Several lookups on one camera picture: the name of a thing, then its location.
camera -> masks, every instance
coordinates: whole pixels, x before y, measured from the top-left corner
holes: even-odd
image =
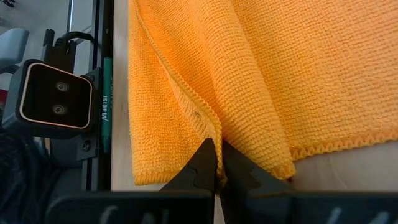
[[[4,129],[46,138],[71,138],[90,128],[93,84],[39,60],[11,78]]]

camera lens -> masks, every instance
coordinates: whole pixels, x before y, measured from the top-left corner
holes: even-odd
[[[67,108],[62,106],[62,105],[54,105],[52,107],[52,111],[56,114],[56,115],[64,115],[67,112]]]
[[[68,84],[66,84],[64,82],[57,82],[56,86],[59,91],[68,91],[68,89],[69,89]]]

gray chair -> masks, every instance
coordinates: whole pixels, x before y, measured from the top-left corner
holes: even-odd
[[[15,28],[0,35],[0,74],[14,74],[22,62],[29,31]]]

orange microfiber towel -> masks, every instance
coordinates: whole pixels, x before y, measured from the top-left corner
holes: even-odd
[[[280,179],[398,139],[397,21],[395,0],[130,0],[135,183],[170,180],[205,138],[219,177],[225,139]]]

black cable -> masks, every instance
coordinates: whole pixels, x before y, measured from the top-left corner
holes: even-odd
[[[89,40],[91,43],[94,43],[94,37],[90,34],[86,34],[83,32],[77,32],[77,31],[73,31],[73,32],[68,32],[66,34],[64,34],[62,37],[59,37],[56,41],[55,41],[55,47],[61,47],[63,49],[65,49],[65,51],[68,50],[68,44],[69,44],[69,40],[72,40],[74,38],[80,38],[80,39],[84,39],[84,40]]]

